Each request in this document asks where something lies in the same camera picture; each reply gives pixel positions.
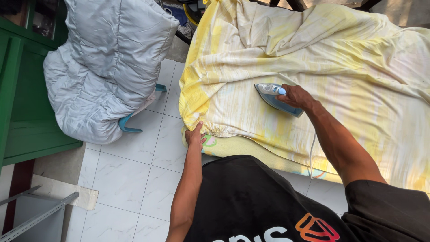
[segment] green cabinet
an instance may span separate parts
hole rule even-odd
[[[35,4],[29,1],[28,18]],[[66,13],[64,2],[59,2],[49,36],[34,32],[29,21],[18,26],[0,18],[1,166],[82,146],[59,128],[43,75],[48,51],[67,39]]]

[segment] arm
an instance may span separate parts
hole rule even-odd
[[[202,184],[202,149],[206,138],[200,135],[203,121],[200,121],[193,131],[185,131],[188,143],[184,171],[173,196],[170,210],[170,226],[166,242],[182,242],[193,222],[197,196]]]
[[[286,96],[276,99],[303,109],[313,126],[327,159],[342,179],[344,186],[355,180],[387,183],[373,158],[319,102],[301,86],[282,85]]]

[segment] black t-shirt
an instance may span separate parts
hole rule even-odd
[[[368,180],[351,182],[345,193],[348,212],[341,219],[296,192],[257,158],[225,157],[203,166],[193,223],[184,241],[430,241],[425,193]]]

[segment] patterned fabric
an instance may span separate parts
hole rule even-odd
[[[254,84],[301,85],[369,152],[391,185],[430,192],[430,30],[381,14],[322,4],[304,12],[248,0],[214,1],[180,80],[179,111],[192,129],[248,137],[309,165],[314,128],[280,112]],[[315,143],[313,167],[336,173]]]

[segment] person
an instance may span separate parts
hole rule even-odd
[[[203,122],[186,131],[188,152],[172,202],[167,242],[430,241],[426,193],[387,184],[373,158],[323,105],[300,86],[276,99],[303,109],[345,186],[342,218],[296,192],[250,155],[201,165]]]

